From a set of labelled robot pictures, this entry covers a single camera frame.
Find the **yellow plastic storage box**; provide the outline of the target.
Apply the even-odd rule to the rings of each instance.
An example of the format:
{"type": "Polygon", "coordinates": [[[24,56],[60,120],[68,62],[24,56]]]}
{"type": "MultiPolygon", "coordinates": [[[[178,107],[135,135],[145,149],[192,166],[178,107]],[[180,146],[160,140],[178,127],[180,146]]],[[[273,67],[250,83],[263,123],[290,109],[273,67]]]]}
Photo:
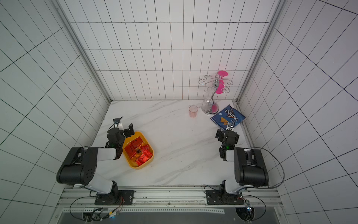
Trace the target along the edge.
{"type": "Polygon", "coordinates": [[[125,142],[124,142],[124,146],[123,146],[123,155],[125,156],[126,160],[127,160],[127,163],[129,164],[129,166],[132,168],[132,169],[141,169],[143,167],[145,167],[146,165],[148,165],[150,162],[152,162],[152,160],[154,159],[154,150],[152,149],[151,145],[148,143],[148,141],[146,140],[146,138],[144,137],[144,135],[141,133],[141,132],[135,132],[135,134],[129,138],[126,138],[125,142]],[[141,147],[139,147],[137,149],[137,153],[130,159],[125,151],[125,147],[127,146],[127,144],[131,143],[132,140],[138,138],[138,137],[141,137],[141,139],[143,140],[143,143],[141,146],[144,146],[144,145],[149,145],[150,146],[150,151],[152,152],[153,156],[151,159],[149,159],[147,162],[145,162],[143,165],[141,166],[138,166],[136,164],[136,160],[142,155],[142,151],[141,151],[141,147]]]}

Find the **red tea bag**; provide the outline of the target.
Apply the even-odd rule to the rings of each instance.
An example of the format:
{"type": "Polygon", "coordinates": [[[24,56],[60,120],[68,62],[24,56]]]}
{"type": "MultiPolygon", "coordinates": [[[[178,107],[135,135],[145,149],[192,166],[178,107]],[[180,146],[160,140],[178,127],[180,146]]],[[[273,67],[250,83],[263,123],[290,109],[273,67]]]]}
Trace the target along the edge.
{"type": "Polygon", "coordinates": [[[141,155],[138,159],[142,160],[143,163],[145,163],[145,162],[147,162],[149,159],[151,159],[152,156],[153,156],[153,154],[152,154],[152,155],[149,155],[149,154],[144,154],[144,153],[142,153],[142,155],[141,155]]]}
{"type": "Polygon", "coordinates": [[[150,151],[150,146],[149,145],[141,146],[140,149],[141,149],[142,153],[152,155],[152,152],[150,151]]]}
{"type": "Polygon", "coordinates": [[[143,143],[143,140],[141,139],[141,137],[138,137],[131,141],[131,146],[134,149],[138,149],[139,147],[141,147],[142,143],[143,143]]]}
{"type": "Polygon", "coordinates": [[[136,162],[136,164],[137,164],[138,166],[141,166],[141,165],[144,164],[143,161],[140,160],[140,159],[137,159],[135,162],[136,162]]]}
{"type": "Polygon", "coordinates": [[[125,151],[126,151],[128,157],[131,159],[137,153],[137,148],[135,146],[133,146],[131,143],[129,143],[125,147],[125,151]]]}

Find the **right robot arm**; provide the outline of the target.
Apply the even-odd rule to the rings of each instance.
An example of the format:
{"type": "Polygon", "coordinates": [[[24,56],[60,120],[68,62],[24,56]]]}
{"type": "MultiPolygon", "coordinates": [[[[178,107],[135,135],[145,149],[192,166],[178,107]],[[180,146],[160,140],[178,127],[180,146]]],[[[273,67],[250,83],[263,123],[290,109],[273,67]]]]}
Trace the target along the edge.
{"type": "Polygon", "coordinates": [[[224,180],[218,189],[205,190],[209,205],[244,205],[247,200],[242,191],[249,187],[268,187],[269,175],[258,148],[238,147],[239,134],[232,130],[218,129],[215,135],[222,145],[220,158],[234,164],[234,178],[224,180]]]}

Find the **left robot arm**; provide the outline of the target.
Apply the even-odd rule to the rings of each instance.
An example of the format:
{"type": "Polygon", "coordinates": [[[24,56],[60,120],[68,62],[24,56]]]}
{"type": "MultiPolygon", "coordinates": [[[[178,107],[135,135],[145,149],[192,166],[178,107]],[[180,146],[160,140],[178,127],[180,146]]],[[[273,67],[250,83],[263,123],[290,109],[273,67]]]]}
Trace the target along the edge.
{"type": "Polygon", "coordinates": [[[60,184],[80,184],[96,192],[95,205],[131,205],[133,190],[120,190],[115,181],[97,172],[99,161],[118,160],[123,153],[124,142],[135,134],[133,124],[123,129],[118,121],[107,132],[105,147],[73,147],[62,162],[56,181],[60,184]]]}

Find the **blue Doritos chip bag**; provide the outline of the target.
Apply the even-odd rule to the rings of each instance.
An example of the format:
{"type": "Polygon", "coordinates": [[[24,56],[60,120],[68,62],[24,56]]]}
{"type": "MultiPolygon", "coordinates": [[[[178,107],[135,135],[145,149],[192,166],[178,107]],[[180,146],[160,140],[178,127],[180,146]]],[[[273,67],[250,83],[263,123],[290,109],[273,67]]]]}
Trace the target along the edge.
{"type": "Polygon", "coordinates": [[[211,117],[211,121],[213,121],[220,129],[226,130],[229,124],[234,124],[233,127],[236,127],[244,121],[245,118],[246,117],[238,110],[233,108],[231,105],[228,105],[216,115],[211,117]]]}

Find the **metal cup drying rack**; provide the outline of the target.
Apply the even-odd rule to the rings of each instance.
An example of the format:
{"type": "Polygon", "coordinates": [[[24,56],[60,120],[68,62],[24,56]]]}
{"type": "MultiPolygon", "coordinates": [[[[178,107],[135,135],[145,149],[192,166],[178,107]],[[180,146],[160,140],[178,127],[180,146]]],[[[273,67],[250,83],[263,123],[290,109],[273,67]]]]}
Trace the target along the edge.
{"type": "Polygon", "coordinates": [[[206,87],[205,92],[208,94],[203,100],[201,109],[207,115],[216,115],[219,112],[219,106],[214,101],[215,94],[229,93],[229,87],[233,85],[233,81],[226,78],[225,71],[218,72],[216,75],[205,75],[199,80],[199,85],[206,87]]]}

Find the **clear wine glass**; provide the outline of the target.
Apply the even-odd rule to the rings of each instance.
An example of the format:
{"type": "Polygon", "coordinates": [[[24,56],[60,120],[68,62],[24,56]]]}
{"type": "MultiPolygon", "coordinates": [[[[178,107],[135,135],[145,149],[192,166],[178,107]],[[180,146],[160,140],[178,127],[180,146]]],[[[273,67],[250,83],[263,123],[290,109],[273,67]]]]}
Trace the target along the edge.
{"type": "Polygon", "coordinates": [[[205,97],[201,106],[201,109],[206,114],[213,114],[213,95],[215,93],[215,88],[209,86],[205,89],[205,97]]]}

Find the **pink transparent plastic cup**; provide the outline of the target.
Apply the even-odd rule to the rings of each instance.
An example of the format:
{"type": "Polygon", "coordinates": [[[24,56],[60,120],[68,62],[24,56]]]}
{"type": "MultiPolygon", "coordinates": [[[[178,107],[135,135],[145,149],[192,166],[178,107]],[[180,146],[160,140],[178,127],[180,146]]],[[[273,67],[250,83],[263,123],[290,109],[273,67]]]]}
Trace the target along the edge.
{"type": "Polygon", "coordinates": [[[191,105],[191,106],[189,106],[188,109],[189,109],[189,116],[191,118],[195,118],[197,116],[199,108],[195,105],[191,105]]]}

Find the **pink wine glass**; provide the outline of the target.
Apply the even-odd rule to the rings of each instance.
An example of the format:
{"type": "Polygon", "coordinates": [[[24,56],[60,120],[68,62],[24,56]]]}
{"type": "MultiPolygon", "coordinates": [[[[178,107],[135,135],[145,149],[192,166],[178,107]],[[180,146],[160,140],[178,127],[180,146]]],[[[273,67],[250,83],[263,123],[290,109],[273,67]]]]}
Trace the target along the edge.
{"type": "Polygon", "coordinates": [[[217,77],[218,77],[218,88],[216,89],[217,94],[222,94],[225,89],[224,85],[224,78],[228,76],[228,73],[226,71],[218,71],[217,77]]]}

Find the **aluminium mounting rail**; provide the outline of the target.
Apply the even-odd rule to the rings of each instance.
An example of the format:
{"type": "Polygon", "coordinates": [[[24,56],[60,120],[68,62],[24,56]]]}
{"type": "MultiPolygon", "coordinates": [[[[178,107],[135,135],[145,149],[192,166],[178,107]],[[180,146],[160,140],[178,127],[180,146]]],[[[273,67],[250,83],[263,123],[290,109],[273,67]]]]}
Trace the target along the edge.
{"type": "Polygon", "coordinates": [[[169,187],[121,187],[120,190],[133,190],[131,205],[95,205],[96,197],[86,189],[65,189],[55,210],[55,217],[69,213],[80,217],[85,213],[100,212],[108,214],[113,209],[118,212],[209,212],[224,213],[224,208],[243,207],[274,208],[283,215],[283,204],[276,190],[253,189],[244,191],[242,197],[247,200],[244,205],[209,205],[205,190],[218,189],[218,186],[169,186],[169,187]]]}

